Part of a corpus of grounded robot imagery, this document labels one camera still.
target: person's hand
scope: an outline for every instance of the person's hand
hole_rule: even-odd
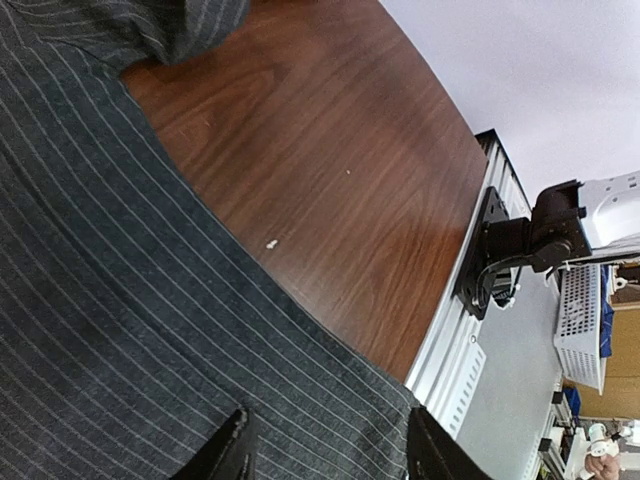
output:
[[[620,460],[618,457],[605,455],[604,457],[592,457],[587,455],[584,462],[587,471],[595,474],[596,480],[619,480]]]

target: wooden table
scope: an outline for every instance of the wooden table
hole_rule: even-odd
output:
[[[138,65],[125,80],[248,251],[403,381],[487,162],[383,7],[257,3],[220,48],[179,66]]]

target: perforated metal panel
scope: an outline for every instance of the perforated metal panel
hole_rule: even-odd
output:
[[[564,273],[554,344],[569,380],[602,392],[606,359],[600,358],[600,266]]]
[[[453,387],[451,400],[447,404],[441,420],[442,426],[454,440],[458,437],[460,427],[462,427],[469,411],[469,405],[471,405],[473,394],[480,381],[486,358],[480,345],[477,343],[469,345]]]

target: gray pinstripe jacket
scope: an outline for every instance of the gray pinstripe jacket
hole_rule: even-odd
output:
[[[0,478],[166,478],[239,405],[259,478],[401,478],[412,395],[246,254],[117,78],[246,8],[0,0]]]

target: blue object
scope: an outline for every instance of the blue object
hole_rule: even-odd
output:
[[[582,400],[580,399],[580,392],[577,388],[567,387],[563,388],[564,396],[567,397],[567,403],[571,409],[571,413],[574,417],[580,415],[580,407],[582,406]]]
[[[611,351],[611,335],[613,333],[613,308],[607,301],[609,283],[609,275],[611,270],[608,266],[600,268],[600,277],[602,279],[601,298],[602,298],[602,317],[600,320],[600,357],[610,357]]]

